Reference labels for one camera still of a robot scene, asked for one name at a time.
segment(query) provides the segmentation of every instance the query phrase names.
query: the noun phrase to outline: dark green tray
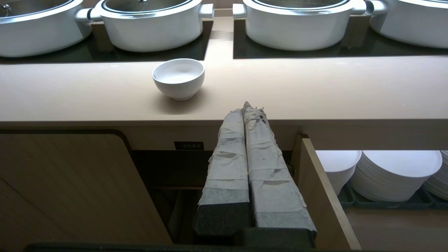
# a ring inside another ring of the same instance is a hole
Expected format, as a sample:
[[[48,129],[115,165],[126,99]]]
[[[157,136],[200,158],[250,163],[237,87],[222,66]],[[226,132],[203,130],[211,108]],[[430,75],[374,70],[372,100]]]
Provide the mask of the dark green tray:
[[[355,198],[353,207],[362,209],[425,210],[433,204],[433,200],[429,196],[429,193],[423,188],[418,189],[409,200],[404,202],[375,202],[365,198],[353,189],[352,191]]]
[[[440,209],[440,210],[448,210],[448,201],[446,201],[442,198],[439,198],[430,192],[428,192],[428,194],[431,197],[432,201],[434,201],[434,204],[431,206],[431,208]]]
[[[337,198],[339,199],[342,208],[351,207],[353,203],[355,203],[352,188],[350,188],[348,184],[345,184],[344,187],[342,187]]]

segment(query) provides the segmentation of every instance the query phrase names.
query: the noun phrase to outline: black induction cooktop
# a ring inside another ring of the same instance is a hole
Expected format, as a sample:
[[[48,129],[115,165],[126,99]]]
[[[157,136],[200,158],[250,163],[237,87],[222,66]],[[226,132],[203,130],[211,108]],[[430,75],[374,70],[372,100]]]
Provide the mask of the black induction cooktop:
[[[168,61],[177,58],[203,61],[213,21],[203,21],[202,23],[202,34],[191,43],[167,51],[148,53],[128,52],[114,47],[104,25],[94,24],[89,37],[69,48],[32,57],[0,57],[0,64]]]
[[[350,17],[343,39],[336,45],[315,51],[284,51],[265,47],[246,35],[246,21],[233,23],[233,58],[306,58],[354,56],[448,55],[448,49],[413,46],[381,36],[369,26],[370,17]]]

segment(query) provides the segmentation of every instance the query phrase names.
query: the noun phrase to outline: glass lid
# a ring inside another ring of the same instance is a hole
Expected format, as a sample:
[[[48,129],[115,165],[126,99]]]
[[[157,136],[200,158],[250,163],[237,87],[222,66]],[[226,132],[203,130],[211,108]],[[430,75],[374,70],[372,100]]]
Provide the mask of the glass lid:
[[[349,0],[253,0],[255,3],[280,9],[328,9]]]
[[[192,0],[106,0],[105,10],[117,13],[151,13],[172,9]]]
[[[0,18],[36,14],[66,5],[73,0],[0,0]]]

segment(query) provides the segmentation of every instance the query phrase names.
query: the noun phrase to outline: black label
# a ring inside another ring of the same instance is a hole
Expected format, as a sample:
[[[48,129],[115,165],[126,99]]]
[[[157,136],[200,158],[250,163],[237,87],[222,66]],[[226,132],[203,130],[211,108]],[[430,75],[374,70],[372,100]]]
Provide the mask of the black label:
[[[174,142],[176,150],[182,151],[203,151],[204,142]]]

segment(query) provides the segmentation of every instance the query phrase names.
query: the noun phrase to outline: paper wrapping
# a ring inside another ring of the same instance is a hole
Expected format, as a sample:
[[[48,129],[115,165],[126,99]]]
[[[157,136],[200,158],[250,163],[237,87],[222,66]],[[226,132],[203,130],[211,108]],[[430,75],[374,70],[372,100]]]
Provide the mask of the paper wrapping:
[[[316,227],[289,174],[263,109],[243,107],[252,205],[257,227]]]
[[[231,111],[218,132],[207,180],[198,205],[249,202],[244,122],[241,109]]]

